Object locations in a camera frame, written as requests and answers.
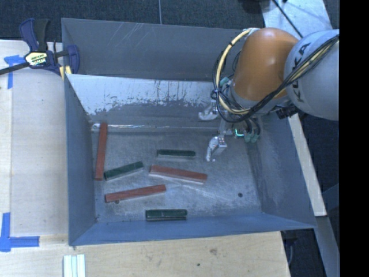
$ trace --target dark green block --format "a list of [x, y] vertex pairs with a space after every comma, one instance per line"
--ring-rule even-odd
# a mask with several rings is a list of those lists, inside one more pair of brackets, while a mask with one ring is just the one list
[[159, 158], [192, 159], [196, 156], [196, 152], [187, 150], [161, 149], [157, 150], [157, 156]]
[[104, 172], [104, 178], [109, 181], [114, 178], [119, 178], [125, 175], [129, 175], [138, 172], [144, 168], [144, 164], [139, 161], [132, 164], [124, 165], [116, 169], [108, 170]]
[[186, 209], [149, 209], [146, 210], [146, 220], [149, 222], [158, 220], [185, 220]]

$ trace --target red stick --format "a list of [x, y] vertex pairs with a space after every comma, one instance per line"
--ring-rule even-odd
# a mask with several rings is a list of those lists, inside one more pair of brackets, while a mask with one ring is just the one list
[[132, 189], [127, 191], [121, 191], [116, 193], [109, 193], [105, 195], [106, 202], [120, 201], [126, 199], [132, 199], [137, 197], [144, 197], [148, 195], [154, 195], [158, 193], [164, 193], [167, 190], [165, 185], [156, 185], [150, 187], [144, 187], [139, 189]]
[[165, 167], [160, 165], [151, 165], [150, 174], [159, 175], [167, 178], [184, 179], [187, 181], [194, 181], [202, 184], [208, 179], [208, 175], [205, 173], [195, 173], [194, 171], [174, 169], [172, 167]]
[[99, 135], [99, 146], [97, 148], [96, 172], [95, 172], [95, 180], [97, 181], [102, 181], [104, 178], [104, 164], [105, 164], [107, 133], [108, 133], [108, 125], [106, 123], [101, 123], [100, 124], [100, 135]]

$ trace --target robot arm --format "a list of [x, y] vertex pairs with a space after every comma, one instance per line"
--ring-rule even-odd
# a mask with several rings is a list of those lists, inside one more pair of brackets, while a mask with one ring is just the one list
[[[233, 78], [222, 79], [227, 54], [244, 36]], [[316, 32], [297, 40], [277, 28], [246, 29], [234, 38], [214, 66], [213, 110], [206, 112], [212, 112], [209, 119], [220, 115], [222, 120], [219, 136], [209, 143], [206, 160], [225, 150], [225, 135], [256, 142], [260, 135], [257, 119], [264, 114], [276, 112], [282, 118], [298, 108], [338, 120], [339, 41], [339, 30]], [[207, 114], [200, 113], [199, 117], [206, 120]]]

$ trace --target bin floor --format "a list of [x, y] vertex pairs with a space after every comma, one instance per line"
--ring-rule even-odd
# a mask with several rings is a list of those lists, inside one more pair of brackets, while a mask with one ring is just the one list
[[[261, 211], [255, 178], [242, 139], [226, 137], [228, 148], [215, 162], [205, 160], [209, 140], [215, 132], [176, 130], [175, 132], [109, 132], [105, 171], [141, 161], [144, 170], [113, 179], [95, 181], [96, 217], [99, 222], [145, 220], [146, 209], [184, 208], [188, 218], [251, 214]], [[92, 133], [94, 165], [99, 134]], [[196, 152], [192, 160], [171, 161], [157, 157], [158, 149], [182, 149]], [[152, 164], [206, 173], [201, 185], [177, 179], [149, 175]], [[165, 184], [162, 194], [106, 203], [104, 195], [145, 186]]]

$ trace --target gray bin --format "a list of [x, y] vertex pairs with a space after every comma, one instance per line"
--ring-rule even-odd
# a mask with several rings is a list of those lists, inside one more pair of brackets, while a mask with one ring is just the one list
[[[240, 30], [75, 19], [63, 19], [62, 27], [64, 45], [76, 44], [81, 56], [80, 71], [65, 80], [70, 245], [316, 226], [288, 120], [266, 115], [255, 144], [227, 136], [228, 148], [216, 161], [205, 160], [220, 120], [197, 115], [210, 101], [215, 60]], [[109, 125], [105, 170], [142, 161], [142, 172], [94, 180], [102, 122]], [[158, 149], [192, 150], [196, 157], [162, 161]], [[152, 164], [207, 173], [208, 180], [151, 177]], [[104, 202], [106, 193], [157, 184], [167, 191]], [[187, 220], [147, 222], [145, 210], [159, 208], [185, 208]]]

